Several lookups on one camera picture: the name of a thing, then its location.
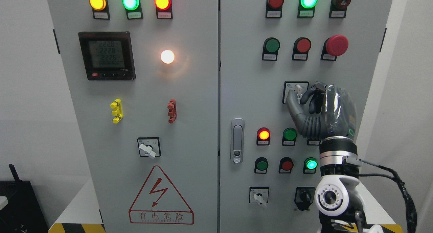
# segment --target red terminal block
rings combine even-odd
[[[167,105],[168,108],[168,123],[173,124],[178,117],[178,112],[176,110],[176,99],[171,99]]]

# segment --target green push button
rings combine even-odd
[[[317,167],[317,161],[314,158],[306,159],[305,167],[309,170],[314,170]]]
[[[280,49],[280,42],[277,39],[271,38],[266,42],[266,50],[270,53],[274,53],[278,49]]]
[[[296,139],[296,136],[297,136],[296,130],[293,128],[287,128],[283,132],[283,137],[289,141],[294,141]]]
[[[265,161],[260,161],[257,163],[257,169],[260,171],[264,171],[268,168],[268,163],[266,163]]]

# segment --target red push button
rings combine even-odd
[[[285,171],[289,171],[293,168],[293,163],[290,161],[286,161],[281,165],[281,168],[283,168],[283,170]]]
[[[307,38],[300,39],[296,43],[296,50],[300,53],[306,53],[311,49],[311,41]]]
[[[341,34],[334,35],[326,41],[326,51],[332,56],[344,54],[349,47],[349,41]]]
[[[345,10],[349,6],[350,2],[351,0],[332,0],[332,5],[337,9]]]
[[[283,6],[284,0],[268,0],[268,5],[273,9],[278,9]]]

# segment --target red indicator light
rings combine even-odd
[[[156,8],[165,11],[172,5],[172,0],[155,0]]]
[[[285,171],[289,171],[293,168],[293,163],[290,161],[286,161],[281,165],[281,168]]]
[[[300,53],[306,53],[311,49],[311,42],[309,39],[304,38],[304,39],[300,39],[298,41],[298,43],[296,44],[296,49],[300,52]]]
[[[340,56],[344,54],[348,47],[348,39],[341,34],[330,37],[326,42],[326,51],[332,56]]]
[[[271,133],[269,133],[269,130],[267,128],[261,128],[258,130],[257,136],[261,140],[267,140],[271,136]]]
[[[268,0],[268,5],[273,9],[278,9],[283,6],[284,0]]]

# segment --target emergency stop button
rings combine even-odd
[[[266,0],[266,18],[281,18],[284,0]]]
[[[321,60],[335,61],[337,56],[341,56],[347,51],[348,47],[349,41],[344,35],[334,35],[325,41]]]

